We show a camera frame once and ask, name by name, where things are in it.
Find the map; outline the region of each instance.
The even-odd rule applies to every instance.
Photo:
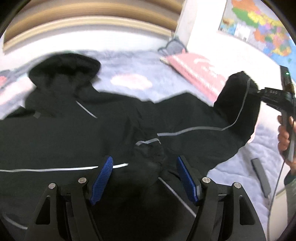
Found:
[[[261,50],[296,80],[296,45],[274,12],[261,0],[227,0],[220,31]]]

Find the colorful wall map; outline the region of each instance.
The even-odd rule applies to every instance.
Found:
[[[220,31],[253,45],[296,81],[296,45],[277,16],[261,0],[227,0]]]

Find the white stripe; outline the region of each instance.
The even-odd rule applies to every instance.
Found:
[[[184,200],[172,189],[162,178],[158,178],[161,182],[178,198],[178,200],[183,204],[183,206],[193,215],[196,217],[196,213],[184,202]]]
[[[152,142],[155,142],[155,141],[158,141],[160,143],[160,140],[158,138],[153,138],[153,139],[150,139],[148,141],[138,141],[136,143],[137,146],[141,145],[141,144],[150,144]]]
[[[23,226],[23,225],[21,225],[21,224],[15,222],[15,221],[13,221],[13,220],[10,219],[9,217],[7,217],[5,213],[2,213],[2,216],[3,216],[3,218],[4,218],[7,222],[11,223],[12,225],[16,226],[17,228],[19,228],[19,229],[23,229],[23,230],[27,230],[27,229],[28,229],[28,227],[25,227],[25,226]]]
[[[113,166],[113,169],[125,167],[128,163],[123,163],[119,165]],[[79,170],[90,170],[97,168],[98,166],[93,167],[71,167],[71,168],[49,168],[49,169],[12,169],[12,170],[4,170],[0,169],[0,172],[56,172],[56,171],[79,171]]]
[[[78,101],[76,101],[76,103],[79,104],[80,107],[82,109],[84,109],[88,114],[90,114],[92,117],[95,117],[97,119],[97,117],[94,114],[92,114],[91,112],[89,112],[82,104],[80,104]]]
[[[247,95],[248,95],[248,90],[250,88],[250,81],[251,79],[249,78],[248,79],[248,82],[247,82],[247,89],[246,89],[246,93],[244,95],[244,99],[242,101],[242,106],[241,106],[241,109],[239,110],[239,113],[237,115],[237,118],[236,120],[229,126],[227,127],[224,127],[224,128],[220,128],[220,127],[212,127],[212,126],[195,126],[195,127],[189,127],[189,128],[186,128],[184,130],[180,130],[180,131],[177,131],[177,132],[164,132],[164,133],[157,133],[157,136],[159,137],[167,137],[167,136],[178,136],[180,134],[183,134],[185,132],[189,132],[189,131],[194,131],[194,130],[213,130],[213,131],[224,131],[230,127],[232,127],[238,120],[241,112],[242,112],[242,109],[244,107],[244,103],[246,101],[246,98],[247,98]]]

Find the human hand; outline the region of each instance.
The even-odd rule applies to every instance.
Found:
[[[289,146],[289,143],[290,143],[290,141],[289,141],[289,133],[287,132],[286,127],[283,126],[282,117],[280,115],[278,116],[278,121],[281,124],[279,126],[279,128],[278,128],[278,131],[279,131],[278,149],[279,149],[279,152],[280,152],[281,156],[284,159],[284,156],[282,155],[282,152],[288,149],[288,146]],[[293,126],[293,118],[292,117],[289,118],[289,122],[290,122],[290,125]],[[296,175],[296,156],[294,156],[293,162],[290,162],[288,160],[285,160],[285,162],[290,166],[291,174]]]

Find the hood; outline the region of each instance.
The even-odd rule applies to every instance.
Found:
[[[44,60],[29,71],[36,89],[26,99],[26,109],[49,116],[69,112],[69,105],[87,101],[94,92],[97,94],[91,81],[100,67],[99,61],[74,53]]]

